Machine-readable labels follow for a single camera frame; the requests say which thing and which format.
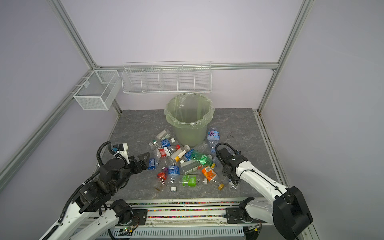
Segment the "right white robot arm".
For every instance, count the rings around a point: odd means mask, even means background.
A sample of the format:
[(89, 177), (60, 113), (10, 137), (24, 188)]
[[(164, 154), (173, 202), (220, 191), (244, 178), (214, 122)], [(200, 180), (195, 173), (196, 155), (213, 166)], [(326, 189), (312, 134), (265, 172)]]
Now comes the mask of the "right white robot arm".
[(286, 240), (297, 240), (313, 223), (303, 193), (297, 187), (282, 185), (258, 170), (242, 153), (227, 143), (218, 143), (216, 156), (223, 166), (222, 174), (234, 185), (246, 182), (268, 202), (254, 197), (243, 200), (236, 208), (227, 208), (226, 216), (235, 223), (269, 223)]

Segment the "blue label bottle white cap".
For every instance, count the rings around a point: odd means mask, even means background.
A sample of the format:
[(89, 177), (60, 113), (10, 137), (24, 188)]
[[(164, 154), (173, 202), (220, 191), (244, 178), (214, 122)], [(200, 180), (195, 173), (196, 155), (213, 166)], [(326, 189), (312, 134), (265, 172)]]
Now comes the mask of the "blue label bottle white cap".
[(188, 162), (192, 158), (192, 154), (194, 153), (194, 149), (189, 150), (187, 153), (183, 155), (183, 157), (180, 160), (180, 163)]

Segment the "green label clear bottle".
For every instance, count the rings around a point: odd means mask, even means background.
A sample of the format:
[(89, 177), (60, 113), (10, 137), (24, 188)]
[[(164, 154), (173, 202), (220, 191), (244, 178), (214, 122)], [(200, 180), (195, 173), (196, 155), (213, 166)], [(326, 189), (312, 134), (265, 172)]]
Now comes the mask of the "green label clear bottle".
[(208, 180), (200, 175), (183, 175), (180, 181), (183, 187), (195, 188), (208, 184)]

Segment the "green crushed plastic bottle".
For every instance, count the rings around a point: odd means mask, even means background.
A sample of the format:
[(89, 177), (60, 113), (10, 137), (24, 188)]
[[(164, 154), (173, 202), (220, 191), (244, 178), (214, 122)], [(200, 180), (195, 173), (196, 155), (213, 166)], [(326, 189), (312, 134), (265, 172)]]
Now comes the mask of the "green crushed plastic bottle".
[(214, 164), (213, 158), (209, 154), (204, 154), (198, 151), (194, 151), (191, 154), (191, 160), (198, 161), (202, 166), (208, 167)]

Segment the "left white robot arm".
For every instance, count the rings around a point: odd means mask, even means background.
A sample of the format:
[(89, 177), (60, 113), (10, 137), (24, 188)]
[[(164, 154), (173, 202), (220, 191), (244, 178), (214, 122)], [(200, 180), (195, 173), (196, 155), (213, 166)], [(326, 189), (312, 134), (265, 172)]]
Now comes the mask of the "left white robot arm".
[(129, 156), (128, 148), (126, 143), (101, 144), (96, 153), (98, 170), (72, 193), (43, 240), (95, 240), (104, 232), (114, 239), (116, 226), (122, 227), (121, 235), (130, 236), (145, 225), (147, 211), (134, 210), (123, 199), (107, 204), (132, 175), (149, 167), (149, 152)]

